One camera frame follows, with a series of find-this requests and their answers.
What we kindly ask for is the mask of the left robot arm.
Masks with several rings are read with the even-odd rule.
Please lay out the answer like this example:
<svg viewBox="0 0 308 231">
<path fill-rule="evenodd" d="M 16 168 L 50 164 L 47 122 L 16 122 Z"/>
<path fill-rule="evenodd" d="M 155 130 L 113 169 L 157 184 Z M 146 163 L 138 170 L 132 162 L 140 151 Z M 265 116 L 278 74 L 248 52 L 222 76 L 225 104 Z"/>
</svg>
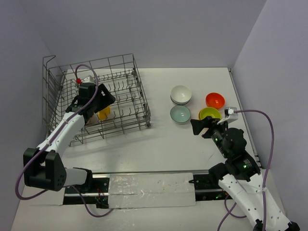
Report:
<svg viewBox="0 0 308 231">
<path fill-rule="evenodd" d="M 104 84 L 82 83 L 56 129 L 37 148 L 28 148 L 24 152 L 25 185 L 51 191 L 77 185 L 83 192 L 90 191 L 94 186 L 91 171 L 65 168 L 61 156 L 89 119 L 115 100 Z"/>
</svg>

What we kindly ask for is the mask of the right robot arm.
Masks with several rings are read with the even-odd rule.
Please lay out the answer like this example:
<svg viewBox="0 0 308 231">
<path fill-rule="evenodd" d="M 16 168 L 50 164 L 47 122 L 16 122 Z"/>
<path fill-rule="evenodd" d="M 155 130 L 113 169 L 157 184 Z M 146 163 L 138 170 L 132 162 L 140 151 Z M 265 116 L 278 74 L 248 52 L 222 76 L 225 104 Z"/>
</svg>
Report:
<svg viewBox="0 0 308 231">
<path fill-rule="evenodd" d="M 226 191 L 248 218 L 255 231 L 298 231 L 299 225 L 290 221 L 280 210 L 269 190 L 263 187 L 264 177 L 255 159 L 246 151 L 244 132 L 220 124 L 210 116 L 191 119 L 194 135 L 203 129 L 204 139 L 211 139 L 226 159 L 211 167 L 209 183 Z"/>
</svg>

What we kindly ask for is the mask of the yellow-orange bowl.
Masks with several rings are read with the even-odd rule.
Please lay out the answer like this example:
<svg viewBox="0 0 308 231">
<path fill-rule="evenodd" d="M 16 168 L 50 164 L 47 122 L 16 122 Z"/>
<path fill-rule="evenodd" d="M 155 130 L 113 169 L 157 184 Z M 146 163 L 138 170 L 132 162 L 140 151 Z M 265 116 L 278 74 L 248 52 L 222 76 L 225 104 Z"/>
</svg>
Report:
<svg viewBox="0 0 308 231">
<path fill-rule="evenodd" d="M 105 120 L 108 118 L 108 116 L 110 115 L 111 113 L 111 108 L 110 106 L 107 106 L 106 108 L 100 110 L 98 113 L 97 113 L 97 116 L 98 116 L 98 119 L 99 120 Z"/>
</svg>

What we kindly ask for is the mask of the pink speckled bowl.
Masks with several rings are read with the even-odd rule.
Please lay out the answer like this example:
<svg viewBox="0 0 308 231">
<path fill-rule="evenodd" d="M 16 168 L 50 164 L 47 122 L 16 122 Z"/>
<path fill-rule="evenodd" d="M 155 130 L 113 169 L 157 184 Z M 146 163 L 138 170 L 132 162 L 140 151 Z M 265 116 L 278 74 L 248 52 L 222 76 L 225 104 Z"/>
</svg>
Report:
<svg viewBox="0 0 308 231">
<path fill-rule="evenodd" d="M 86 122 L 86 125 L 88 124 L 93 124 L 95 122 L 95 116 L 93 115 L 87 122 Z"/>
</svg>

